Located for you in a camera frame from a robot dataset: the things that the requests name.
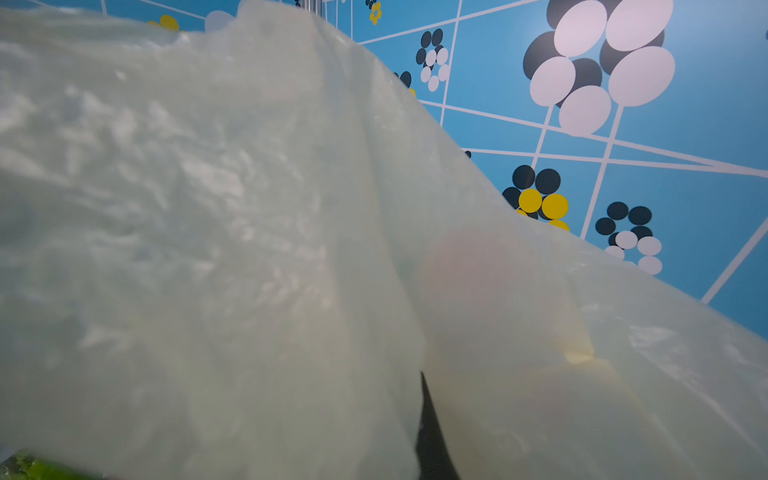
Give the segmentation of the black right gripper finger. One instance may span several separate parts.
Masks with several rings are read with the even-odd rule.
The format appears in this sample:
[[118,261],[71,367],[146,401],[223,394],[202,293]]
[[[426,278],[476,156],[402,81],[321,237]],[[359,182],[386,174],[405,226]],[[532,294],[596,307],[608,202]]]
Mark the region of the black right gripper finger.
[[427,381],[421,374],[423,406],[416,441],[416,454],[420,467],[420,480],[459,480],[451,461],[438,417],[430,396]]

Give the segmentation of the translucent yellowish plastic bag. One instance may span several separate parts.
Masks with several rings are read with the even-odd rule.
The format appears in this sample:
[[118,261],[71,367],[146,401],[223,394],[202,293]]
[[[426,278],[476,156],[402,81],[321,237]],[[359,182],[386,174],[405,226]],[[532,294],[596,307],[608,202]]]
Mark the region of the translucent yellowish plastic bag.
[[763,479],[767,344],[516,214],[374,55],[1,12],[1,443],[122,479]]

